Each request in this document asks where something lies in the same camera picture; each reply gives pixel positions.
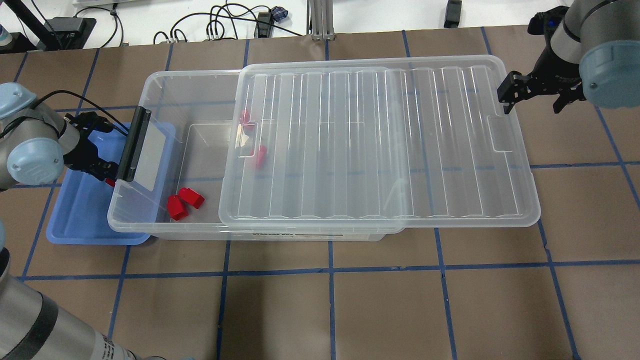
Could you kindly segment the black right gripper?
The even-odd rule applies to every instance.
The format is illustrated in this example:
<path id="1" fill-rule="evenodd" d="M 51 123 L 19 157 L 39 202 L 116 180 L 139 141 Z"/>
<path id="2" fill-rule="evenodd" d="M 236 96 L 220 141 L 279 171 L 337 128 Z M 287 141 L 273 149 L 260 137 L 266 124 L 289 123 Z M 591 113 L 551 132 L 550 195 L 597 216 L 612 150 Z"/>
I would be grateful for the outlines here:
<path id="1" fill-rule="evenodd" d="M 578 64 L 560 58 L 550 45 L 545 46 L 528 75 L 510 71 L 497 88 L 498 102 L 506 115 L 521 101 L 548 95 L 558 95 L 552 105 L 554 113 L 586 100 Z"/>

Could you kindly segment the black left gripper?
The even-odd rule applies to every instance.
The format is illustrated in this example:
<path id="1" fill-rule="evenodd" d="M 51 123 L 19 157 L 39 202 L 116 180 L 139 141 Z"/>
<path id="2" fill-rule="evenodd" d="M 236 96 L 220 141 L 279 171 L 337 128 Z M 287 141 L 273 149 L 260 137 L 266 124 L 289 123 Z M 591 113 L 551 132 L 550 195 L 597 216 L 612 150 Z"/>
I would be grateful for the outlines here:
<path id="1" fill-rule="evenodd" d="M 96 112 L 82 112 L 78 116 L 66 113 L 63 117 L 68 126 L 78 131 L 78 142 L 64 155 L 64 164 L 73 171 L 81 171 L 105 182 L 106 178 L 116 180 L 118 164 L 99 157 L 97 146 L 89 139 L 92 132 L 110 133 L 117 128 L 107 118 Z"/>

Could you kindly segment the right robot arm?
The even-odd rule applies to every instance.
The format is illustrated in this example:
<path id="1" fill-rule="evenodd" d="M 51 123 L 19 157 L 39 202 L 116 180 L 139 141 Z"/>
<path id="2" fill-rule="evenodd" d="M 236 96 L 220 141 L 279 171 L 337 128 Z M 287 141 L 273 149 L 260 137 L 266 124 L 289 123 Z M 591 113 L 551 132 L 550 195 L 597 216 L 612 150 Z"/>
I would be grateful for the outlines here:
<path id="1" fill-rule="evenodd" d="M 506 75 L 497 89 L 503 111 L 546 95 L 557 96 L 556 114 L 576 101 L 601 109 L 638 107 L 639 14 L 637 0 L 575 0 L 536 13 L 527 32 L 544 37 L 544 50 L 530 73 Z"/>

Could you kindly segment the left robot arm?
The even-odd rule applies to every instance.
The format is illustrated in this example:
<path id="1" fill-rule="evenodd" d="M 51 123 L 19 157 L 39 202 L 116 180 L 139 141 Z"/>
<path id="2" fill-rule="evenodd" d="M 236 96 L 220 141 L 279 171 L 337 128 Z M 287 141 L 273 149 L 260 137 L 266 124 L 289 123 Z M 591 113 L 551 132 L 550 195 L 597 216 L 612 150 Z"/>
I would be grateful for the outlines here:
<path id="1" fill-rule="evenodd" d="M 14 271 L 9 237 L 35 229 L 19 224 L 51 200 L 53 186 L 65 170 L 81 171 L 113 183 L 115 162 L 100 158 L 92 132 L 127 130 L 96 112 L 62 114 L 22 84 L 1 85 L 1 358 L 3 360 L 141 360 L 142 355 L 115 342 L 102 330 L 71 314 Z"/>

